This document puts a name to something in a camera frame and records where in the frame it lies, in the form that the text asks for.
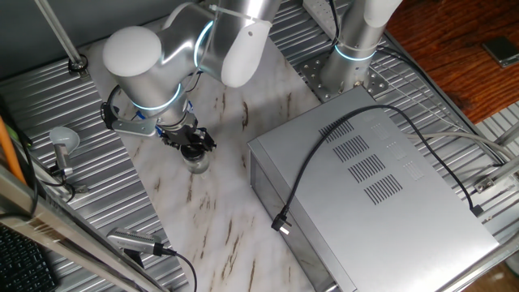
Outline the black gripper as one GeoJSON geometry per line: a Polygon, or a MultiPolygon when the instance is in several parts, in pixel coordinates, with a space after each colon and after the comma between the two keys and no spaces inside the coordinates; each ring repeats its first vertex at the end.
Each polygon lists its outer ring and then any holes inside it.
{"type": "MultiPolygon", "coordinates": [[[[171,126],[168,131],[161,133],[161,140],[165,145],[179,150],[182,145],[188,145],[191,142],[191,137],[194,135],[197,126],[197,121],[171,126]]],[[[199,137],[200,147],[204,151],[211,152],[217,146],[206,128],[198,128],[197,136],[199,137]]]]}

